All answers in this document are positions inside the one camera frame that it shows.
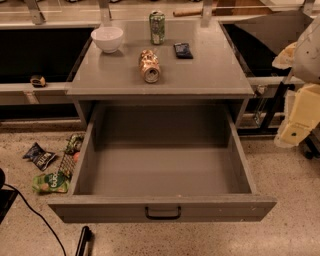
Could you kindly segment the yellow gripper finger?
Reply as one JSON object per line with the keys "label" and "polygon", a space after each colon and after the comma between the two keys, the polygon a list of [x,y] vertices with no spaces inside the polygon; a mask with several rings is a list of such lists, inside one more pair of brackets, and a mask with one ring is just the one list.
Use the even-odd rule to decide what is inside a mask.
{"label": "yellow gripper finger", "polygon": [[297,92],[289,90],[284,114],[274,143],[281,148],[298,146],[320,123],[320,86],[308,83]]}

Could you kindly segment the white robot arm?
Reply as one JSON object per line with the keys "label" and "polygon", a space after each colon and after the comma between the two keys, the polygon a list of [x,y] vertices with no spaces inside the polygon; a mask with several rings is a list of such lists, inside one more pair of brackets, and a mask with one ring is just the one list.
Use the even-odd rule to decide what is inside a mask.
{"label": "white robot arm", "polygon": [[320,123],[320,16],[300,35],[297,42],[284,48],[272,62],[279,69],[290,68],[284,79],[292,77],[304,85],[285,97],[285,119],[274,143],[278,147],[298,146]]}

